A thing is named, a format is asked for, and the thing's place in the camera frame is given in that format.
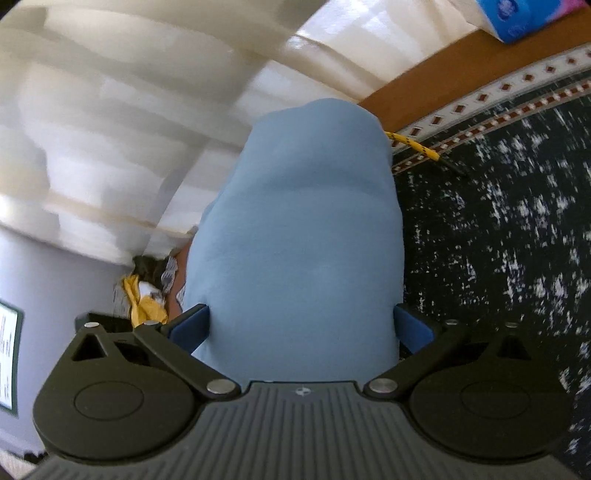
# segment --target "beige curtain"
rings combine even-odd
[[[166,255],[261,115],[357,102],[471,29],[447,0],[22,0],[0,22],[0,223]]]

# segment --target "curtain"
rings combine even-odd
[[[472,29],[448,0],[22,0],[0,22],[0,223],[167,255],[261,115],[357,102]]]

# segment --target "yellow cloth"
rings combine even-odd
[[[148,320],[160,323],[168,322],[168,314],[162,305],[152,297],[139,295],[139,276],[130,275],[123,279],[123,289],[131,305],[131,323],[135,327]]]

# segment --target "light blue fabric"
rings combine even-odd
[[[209,305],[193,356],[234,379],[360,384],[393,367],[402,217],[379,121],[334,99],[252,130],[189,252],[184,308]]]

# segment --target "ridged surface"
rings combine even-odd
[[[168,452],[125,466],[50,458],[30,480],[576,480],[552,457],[488,466],[423,440],[396,404],[353,384],[254,384],[239,400],[209,405]]]

